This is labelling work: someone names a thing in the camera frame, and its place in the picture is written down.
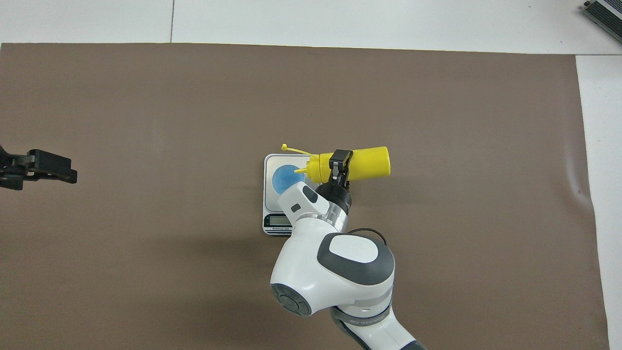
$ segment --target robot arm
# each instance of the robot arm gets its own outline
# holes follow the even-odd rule
[[[300,316],[331,308],[337,326],[363,349],[424,350],[393,314],[391,251],[380,240],[345,232],[350,157],[351,151],[334,153],[331,178],[317,191],[297,182],[281,194],[293,231],[274,266],[272,292]]]

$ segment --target blue liquid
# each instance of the blue liquid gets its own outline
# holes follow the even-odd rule
[[[272,175],[272,186],[278,194],[282,194],[286,189],[292,187],[297,182],[305,181],[303,174],[297,174],[294,170],[297,166],[287,164],[280,166]]]

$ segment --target yellow squeeze bottle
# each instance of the yellow squeeze bottle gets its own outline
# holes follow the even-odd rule
[[[311,181],[317,184],[328,182],[331,171],[328,161],[333,156],[333,153],[311,154],[299,149],[289,148],[286,144],[283,144],[281,149],[283,151],[307,154],[310,157],[309,161],[307,161],[307,167],[295,170],[295,173],[307,173]],[[354,149],[349,169],[349,181],[389,176],[391,173],[389,150],[385,146]]]

